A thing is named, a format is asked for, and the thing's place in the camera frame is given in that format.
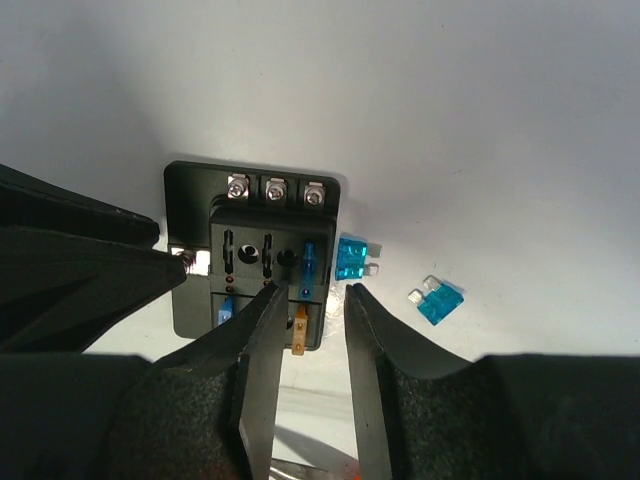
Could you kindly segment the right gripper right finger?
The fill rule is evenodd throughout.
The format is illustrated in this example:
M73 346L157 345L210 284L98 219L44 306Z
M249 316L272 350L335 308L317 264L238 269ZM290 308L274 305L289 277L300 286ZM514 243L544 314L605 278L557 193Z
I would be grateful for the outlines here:
M480 374L390 314L362 284L346 289L357 451L365 479L477 479Z

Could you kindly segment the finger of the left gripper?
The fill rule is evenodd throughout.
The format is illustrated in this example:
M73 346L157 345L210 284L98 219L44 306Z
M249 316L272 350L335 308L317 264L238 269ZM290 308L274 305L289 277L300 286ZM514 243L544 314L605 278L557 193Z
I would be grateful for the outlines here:
M152 248L4 228L1 350L81 352L185 279L180 258Z
M151 248L159 240L154 220L1 167L1 225L24 226Z

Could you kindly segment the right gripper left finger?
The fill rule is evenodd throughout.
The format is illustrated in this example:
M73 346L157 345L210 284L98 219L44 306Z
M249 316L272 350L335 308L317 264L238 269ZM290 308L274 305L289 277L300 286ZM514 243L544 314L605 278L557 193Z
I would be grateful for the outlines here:
M199 389L219 404L214 439L229 468L216 462L218 473L269 477L287 319L288 286L271 282L232 319L154 364L189 381L218 383Z

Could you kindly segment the orange blade fuse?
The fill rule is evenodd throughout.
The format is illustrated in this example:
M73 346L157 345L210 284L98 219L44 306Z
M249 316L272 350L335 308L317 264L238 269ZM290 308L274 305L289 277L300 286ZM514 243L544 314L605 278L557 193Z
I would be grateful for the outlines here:
M293 355L302 356L305 353L306 337L308 327L308 312L305 304L300 304L296 311L292 324L292 345Z

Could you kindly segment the blue blade fuse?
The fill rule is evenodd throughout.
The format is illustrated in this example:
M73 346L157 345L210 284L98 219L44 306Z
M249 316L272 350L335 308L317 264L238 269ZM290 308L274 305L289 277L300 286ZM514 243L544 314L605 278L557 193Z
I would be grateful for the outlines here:
M316 268L315 244L312 241L307 241L304 245L301 260L299 298L302 301L311 301L313 298Z
M464 297L449 284L430 275L424 279L423 289L412 290L408 300L431 325L437 326L464 302Z
M382 245L353 236L341 236L338 241L334 278L336 281L360 280L376 276Z

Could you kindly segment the black fuse box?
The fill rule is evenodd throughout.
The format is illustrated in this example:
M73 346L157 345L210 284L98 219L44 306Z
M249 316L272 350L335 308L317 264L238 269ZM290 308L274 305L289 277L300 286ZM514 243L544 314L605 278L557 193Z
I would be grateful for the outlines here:
M185 339L216 328L227 297L239 313L269 283L288 286L288 321L307 306L305 350L322 343L341 185L333 177L269 168L174 161L164 170L168 249L187 279L172 292L173 326ZM315 244L311 301L299 298L301 260Z

